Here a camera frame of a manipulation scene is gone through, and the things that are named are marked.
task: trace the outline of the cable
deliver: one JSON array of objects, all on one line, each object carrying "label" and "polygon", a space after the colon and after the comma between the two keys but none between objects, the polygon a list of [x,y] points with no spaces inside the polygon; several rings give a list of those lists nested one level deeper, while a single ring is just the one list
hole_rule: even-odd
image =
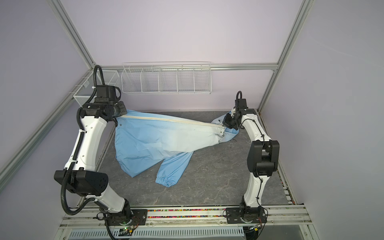
[{"label": "cable", "polygon": [[94,84],[95,87],[96,87],[95,83],[97,83],[97,82],[96,82],[97,69],[98,69],[99,72],[100,72],[101,84],[102,84],[102,85],[105,85],[103,71],[101,70],[100,65],[96,65],[96,66],[93,68],[93,84]]},{"label": "cable", "polygon": [[109,225],[108,225],[108,222],[107,222],[107,215],[106,215],[105,213],[103,213],[103,217],[104,217],[105,226],[107,227],[107,232],[108,232],[109,237],[110,237],[112,240],[116,240],[116,238],[113,236],[111,230],[109,229]]},{"label": "cable", "polygon": [[132,217],[132,218],[137,218],[137,224],[136,224],[136,226],[135,226],[135,228],[134,229],[132,229],[132,231],[133,230],[135,230],[138,226],[139,226],[139,223],[140,223],[140,218],[138,218],[138,217]]},{"label": "cable", "polygon": [[235,106],[236,110],[237,110],[237,104],[238,104],[238,100],[239,100],[239,94],[240,94],[240,98],[243,98],[243,93],[241,91],[238,91],[236,94],[236,106]]},{"label": "cable", "polygon": [[[82,109],[82,107],[80,107],[77,110],[76,120],[77,120],[77,124],[79,125],[79,128],[81,130],[84,130],[83,124],[81,123],[81,120],[80,120],[80,111],[81,111],[81,109]],[[81,144],[83,143],[84,135],[85,135],[84,132],[80,132],[79,141],[77,142],[77,145],[76,145],[75,151],[73,153],[73,157],[72,157],[72,159],[74,161],[77,160],[77,156],[79,154]],[[67,182],[68,182],[69,177],[72,175],[72,170],[73,170],[73,167],[74,167],[75,163],[76,162],[71,162],[70,166],[68,167],[67,171],[65,172],[63,181],[61,183],[61,190],[60,190],[61,206],[63,207],[64,212],[66,214],[68,214],[68,215],[75,215],[75,214],[77,214],[78,212],[80,212],[85,207],[85,205],[88,202],[95,200],[95,198],[93,198],[93,197],[86,199],[85,201],[83,201],[83,203],[75,211],[72,211],[69,208],[68,203],[67,203],[67,199],[66,199]]]},{"label": "cable", "polygon": [[[256,126],[257,126],[257,129],[259,129],[259,132],[260,132],[260,134],[262,135],[262,137],[263,137],[263,147],[264,147],[264,142],[265,142],[265,139],[264,139],[264,134],[261,132],[261,130],[260,130],[260,128],[259,128],[259,126],[257,125],[257,123],[256,123],[256,121],[255,120],[253,120],[253,119],[251,119],[251,118],[246,118],[246,119],[244,119],[244,121],[243,122],[245,122],[245,120],[252,120],[255,124],[256,124]],[[240,126],[239,126],[239,128],[241,128],[241,129],[244,129],[244,127],[243,127],[243,122],[240,124]]]},{"label": "cable", "polygon": [[266,211],[264,226],[263,226],[263,228],[260,230],[260,232],[259,232],[259,234],[258,234],[258,236],[260,236],[260,234],[262,233],[262,231],[263,231],[264,228],[265,228],[265,224],[266,224],[266,222],[268,221],[268,210],[267,210],[266,208],[264,208],[263,206],[261,206],[260,203],[259,203],[259,194],[260,194],[260,191],[261,191],[261,189],[262,189],[262,183],[263,183],[263,180],[260,178],[260,176],[259,176],[258,174],[257,174],[257,176],[258,176],[259,179],[260,179],[260,188],[259,188],[259,192],[257,193],[256,201],[257,201],[257,204],[258,204],[260,207],[262,207],[262,209],[264,209],[264,211]]}]

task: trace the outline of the wire shelf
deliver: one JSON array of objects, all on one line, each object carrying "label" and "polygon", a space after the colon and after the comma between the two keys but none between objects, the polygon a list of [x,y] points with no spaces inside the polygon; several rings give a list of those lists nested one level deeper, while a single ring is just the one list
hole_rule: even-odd
[{"label": "wire shelf", "polygon": [[212,92],[211,68],[207,62],[187,65],[163,63],[156,66],[123,63],[123,66],[121,85],[124,93]]},{"label": "wire shelf", "polygon": [[[116,86],[116,84],[119,83],[120,75],[115,70],[103,70],[103,76],[104,76],[104,82],[106,85],[112,85]],[[101,78],[100,73],[97,73],[96,78],[97,84],[101,85]],[[74,99],[76,102],[82,106],[85,104],[85,102],[89,99],[93,92],[93,73],[87,79],[84,81],[84,83],[81,85],[81,87],[73,94]]]}]

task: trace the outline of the elastic cuff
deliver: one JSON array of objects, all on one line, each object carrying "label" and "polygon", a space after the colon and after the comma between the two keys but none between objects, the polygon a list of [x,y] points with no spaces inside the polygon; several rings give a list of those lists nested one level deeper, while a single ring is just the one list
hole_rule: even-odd
[{"label": "elastic cuff", "polygon": [[157,178],[156,178],[156,183],[161,184],[161,185],[164,185],[164,186],[166,186],[166,187],[170,187],[170,186],[175,185],[177,182],[175,182],[175,181],[173,181],[173,180],[168,180],[168,179],[165,178],[165,177],[157,177]]}]

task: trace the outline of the black mounting plate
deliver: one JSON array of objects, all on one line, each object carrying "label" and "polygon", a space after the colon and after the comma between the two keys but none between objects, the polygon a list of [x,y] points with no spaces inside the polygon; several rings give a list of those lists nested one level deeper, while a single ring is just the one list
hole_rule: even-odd
[{"label": "black mounting plate", "polygon": [[[240,214],[240,208],[239,207],[229,207],[225,209],[226,216],[227,216],[227,223],[245,223],[241,220],[241,214]],[[262,223],[266,223],[266,216],[264,213],[264,209],[260,210],[260,215],[258,214],[246,214],[245,215],[247,223],[260,223],[259,218],[261,219]]]},{"label": "black mounting plate", "polygon": [[[137,225],[137,222],[139,221],[139,225],[145,225],[145,221],[147,220],[147,209],[131,209],[133,212],[132,221],[128,225]],[[126,217],[120,217],[120,216],[110,216],[107,218],[107,222],[109,226],[122,226],[119,224],[120,222],[123,222],[126,219]]]}]

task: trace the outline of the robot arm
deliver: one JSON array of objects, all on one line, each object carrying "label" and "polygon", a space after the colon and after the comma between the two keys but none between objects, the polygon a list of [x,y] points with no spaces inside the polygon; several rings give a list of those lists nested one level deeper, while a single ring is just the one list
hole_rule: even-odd
[{"label": "robot arm", "polygon": [[245,129],[251,139],[251,148],[247,158],[250,178],[240,205],[243,205],[244,208],[259,207],[265,184],[272,172],[277,170],[279,143],[266,134],[258,121],[256,111],[247,107],[247,101],[242,98],[241,91],[236,95],[235,107],[231,114],[228,113],[224,117],[223,125],[236,130]]},{"label": "robot arm", "polygon": [[[96,85],[97,69],[100,70],[103,85]],[[77,112],[80,130],[71,158],[65,164],[64,170],[55,172],[54,179],[62,185],[61,204],[67,214],[74,215],[85,204],[94,201],[102,212],[115,214],[124,221],[130,221],[132,216],[129,202],[109,186],[106,174],[95,172],[96,152],[107,122],[114,121],[117,125],[116,117],[126,114],[127,111],[124,103],[119,101],[120,96],[116,96],[116,90],[121,94],[120,89],[104,84],[100,66],[95,66],[94,69],[93,88],[92,96]],[[86,198],[75,211],[69,209],[66,203],[66,190]]]}]

